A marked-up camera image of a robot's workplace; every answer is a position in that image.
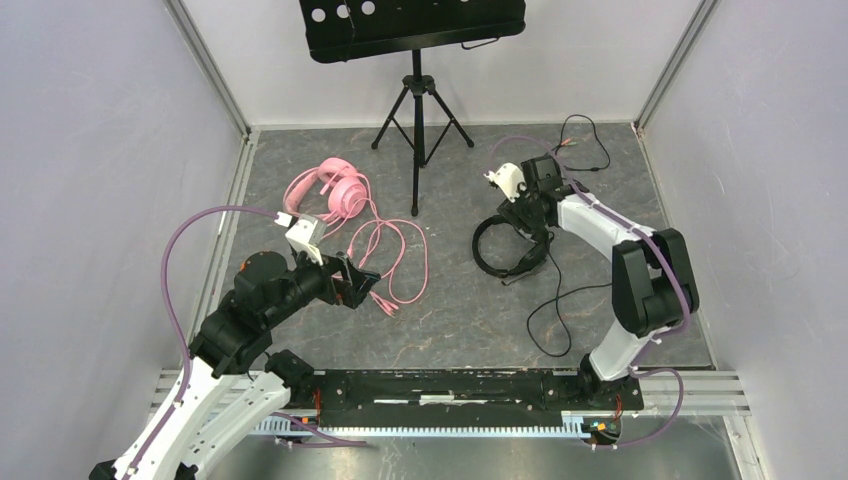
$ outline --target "music stand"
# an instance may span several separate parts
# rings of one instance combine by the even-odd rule
[[[421,49],[517,35],[524,30],[524,0],[300,0],[310,56],[319,63],[346,62],[395,52],[412,52],[412,75],[403,78],[403,89],[380,133],[371,144],[376,149],[390,123],[394,123],[413,150],[412,215],[418,215],[418,173],[427,166],[451,125],[469,147],[465,133],[430,75],[423,75]],[[408,93],[415,100],[413,138],[395,119]],[[423,96],[436,99],[448,124],[429,155],[424,147]]]

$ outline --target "headphone headband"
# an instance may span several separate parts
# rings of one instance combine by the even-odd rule
[[[480,267],[480,270],[483,270],[489,275],[497,278],[513,277],[533,270],[537,265],[545,260],[545,255],[547,255],[548,250],[550,249],[549,237],[545,235],[544,240],[542,242],[537,242],[530,251],[525,253],[515,267],[507,270],[504,268],[495,268],[489,265],[480,255],[480,237],[483,235],[483,232],[489,229],[489,227],[493,225],[502,225],[504,223],[509,223],[506,217],[500,214],[493,215],[483,220],[480,225],[477,226],[477,229],[474,230],[474,236],[471,238],[471,255],[474,257],[474,263]]]
[[[323,218],[325,220],[336,220],[338,218],[352,218],[359,214],[368,198],[365,185],[359,181],[361,174],[356,167],[337,157],[330,157],[316,168],[311,168],[292,181],[283,197],[283,206],[287,213],[298,214],[298,207],[306,196],[306,192],[312,188],[316,180],[324,182],[321,195],[332,188],[327,200],[330,212]]]

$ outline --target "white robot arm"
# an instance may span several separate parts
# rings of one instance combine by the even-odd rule
[[[577,235],[612,264],[612,303],[617,318],[603,342],[581,363],[587,395],[614,388],[617,381],[629,375],[631,364],[645,345],[683,316],[670,279],[644,239],[634,233],[636,230],[660,247],[687,297],[690,313],[697,310],[698,292],[686,244],[676,230],[658,232],[627,220],[582,185],[566,184],[559,165],[550,156],[527,160],[521,167],[504,164],[486,178],[507,199],[498,207],[498,215],[484,221],[474,235],[475,260],[484,271],[505,277],[534,268],[547,255],[548,229],[552,227]],[[579,194],[573,185],[581,189]],[[537,243],[513,270],[493,269],[479,255],[480,235],[496,223],[509,223]]]
[[[250,389],[206,423],[212,410],[238,380],[238,375],[213,377],[212,367],[195,357],[186,396],[152,440],[142,461],[137,467],[130,467],[139,448],[151,437],[154,426],[174,401],[179,385],[185,381],[182,374],[138,440],[115,460],[111,466],[114,471],[100,478],[121,479],[127,475],[133,480],[172,480],[181,478],[180,475],[197,480],[206,478],[220,459],[256,424],[271,412],[283,408],[291,397],[291,390],[286,388],[280,377],[274,373],[262,373]]]

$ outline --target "pink headphone cable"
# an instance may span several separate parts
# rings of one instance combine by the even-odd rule
[[[321,189],[322,195],[326,192],[326,190],[329,187],[331,187],[333,185],[333,182],[336,181],[336,179],[347,168],[348,168],[347,166],[343,166],[343,167],[339,168],[338,170],[336,170],[333,173],[333,175],[329,176],[329,178],[322,178],[322,180],[325,182],[324,187]],[[383,227],[388,227],[389,229],[393,230],[395,233],[398,234],[398,237],[400,237],[400,243],[401,243],[400,252],[398,252],[397,259],[395,259],[395,262],[392,265],[392,267],[382,275],[383,278],[388,278],[389,297],[391,297],[391,299],[393,301],[390,301],[390,300],[387,300],[386,298],[381,297],[379,294],[375,293],[373,290],[370,292],[371,298],[374,299],[374,302],[377,304],[377,306],[380,307],[380,309],[383,310],[383,312],[385,312],[387,315],[393,317],[394,312],[400,308],[399,304],[400,305],[409,305],[409,304],[415,302],[416,300],[421,298],[421,296],[424,294],[424,290],[427,288],[427,282],[429,280],[429,275],[430,275],[429,260],[428,260],[428,256],[427,256],[428,255],[427,237],[424,234],[424,230],[422,230],[421,227],[419,227],[414,222],[411,222],[409,220],[399,219],[399,218],[392,218],[392,219],[380,218],[380,215],[377,213],[377,204],[374,202],[374,200],[373,200],[374,197],[371,194],[371,182],[368,180],[368,177],[357,172],[355,168],[353,168],[352,166],[350,166],[350,168],[353,170],[353,172],[345,175],[345,178],[350,178],[350,177],[355,176],[357,178],[362,179],[365,182],[366,195],[364,197],[356,198],[351,204],[345,206],[347,208],[347,212],[356,212],[356,213],[353,213],[351,215],[346,215],[344,212],[331,210],[329,213],[317,215],[318,218],[321,218],[322,220],[327,222],[328,225],[334,225],[334,224],[338,223],[339,220],[341,220],[341,223],[339,223],[331,231],[325,233],[323,238],[327,238],[330,235],[339,231],[339,229],[341,229],[344,226],[344,224],[347,223],[347,220],[349,218],[352,218],[352,217],[356,216],[356,214],[359,213],[360,210],[358,210],[358,209],[364,208],[364,205],[362,205],[362,207],[360,207],[360,205],[363,204],[363,203],[367,203],[368,205],[370,205],[371,211],[374,213],[375,219],[369,220],[368,222],[366,222],[365,224],[363,224],[361,227],[359,227],[356,230],[356,232],[353,234],[353,237],[351,237],[350,243],[348,244],[348,248],[347,248],[348,256],[353,258],[353,244],[356,241],[356,238],[359,236],[359,234],[363,230],[365,230],[366,227],[374,224],[374,229],[371,231],[371,235],[368,238],[368,246],[366,247],[365,254],[362,256],[362,259],[359,261],[359,267],[362,267],[365,264],[365,262],[368,261],[368,258],[371,256],[371,254],[374,252],[374,250],[376,250],[377,245],[380,242],[380,237],[382,235]],[[307,179],[308,176],[311,175],[311,174],[317,174],[319,177],[321,175],[324,175],[324,177],[327,177],[328,173],[329,173],[328,171],[322,170],[321,167],[316,167],[316,168],[311,168],[311,169],[301,173],[297,177],[295,177],[295,179],[292,180],[292,182],[286,188],[285,194],[283,195],[283,208],[286,210],[286,212],[296,213],[295,212],[296,206],[297,206],[297,204],[300,203],[300,198],[290,199],[290,194],[292,193],[293,188],[297,189],[296,186],[300,182]],[[422,240],[423,246],[424,246],[424,281],[421,284],[421,289],[418,291],[418,293],[413,298],[411,298],[409,300],[401,300],[400,298],[395,296],[394,291],[393,291],[395,272],[397,271],[398,265],[400,265],[401,261],[403,260],[404,255],[406,255],[406,238],[403,236],[403,233],[401,232],[401,230],[398,226],[399,224],[406,224],[406,225],[411,225],[411,226],[415,227],[415,229],[418,230],[418,233],[421,234],[421,240]]]

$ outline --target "black headphones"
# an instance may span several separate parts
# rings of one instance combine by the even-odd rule
[[[504,223],[509,224],[509,220],[507,220],[503,215],[498,214],[491,216],[486,220],[483,220],[483,222],[477,226],[477,229],[474,230],[474,236],[471,239],[471,254],[474,256],[474,263],[480,267],[480,270],[498,278],[513,277],[533,270],[537,265],[545,260],[545,256],[547,256],[551,246],[551,237],[547,231],[545,231],[542,235],[533,235],[532,240],[536,242],[536,245],[531,248],[529,252],[525,253],[523,257],[521,257],[521,260],[518,261],[518,265],[509,270],[504,268],[495,268],[486,263],[483,260],[483,257],[480,256],[480,237],[483,235],[483,232],[492,225],[502,225]]]

